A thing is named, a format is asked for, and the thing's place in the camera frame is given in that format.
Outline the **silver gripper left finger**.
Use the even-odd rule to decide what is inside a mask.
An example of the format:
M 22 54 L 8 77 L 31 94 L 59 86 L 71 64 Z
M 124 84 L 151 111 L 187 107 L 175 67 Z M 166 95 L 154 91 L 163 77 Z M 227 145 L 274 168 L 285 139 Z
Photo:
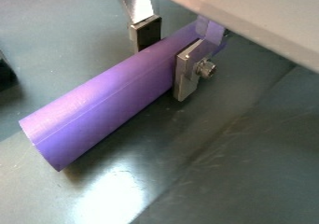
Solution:
M 119 0 L 128 16 L 128 34 L 134 51 L 140 52 L 160 41 L 162 17 L 151 0 Z

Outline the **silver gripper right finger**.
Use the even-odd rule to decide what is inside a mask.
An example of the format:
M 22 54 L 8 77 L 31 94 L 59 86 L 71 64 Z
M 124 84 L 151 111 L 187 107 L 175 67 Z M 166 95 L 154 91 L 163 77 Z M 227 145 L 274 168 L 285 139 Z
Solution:
M 197 39 L 176 56 L 174 96 L 181 102 L 197 91 L 199 79 L 214 75 L 213 57 L 226 45 L 226 28 L 203 16 L 198 16 L 195 31 Z

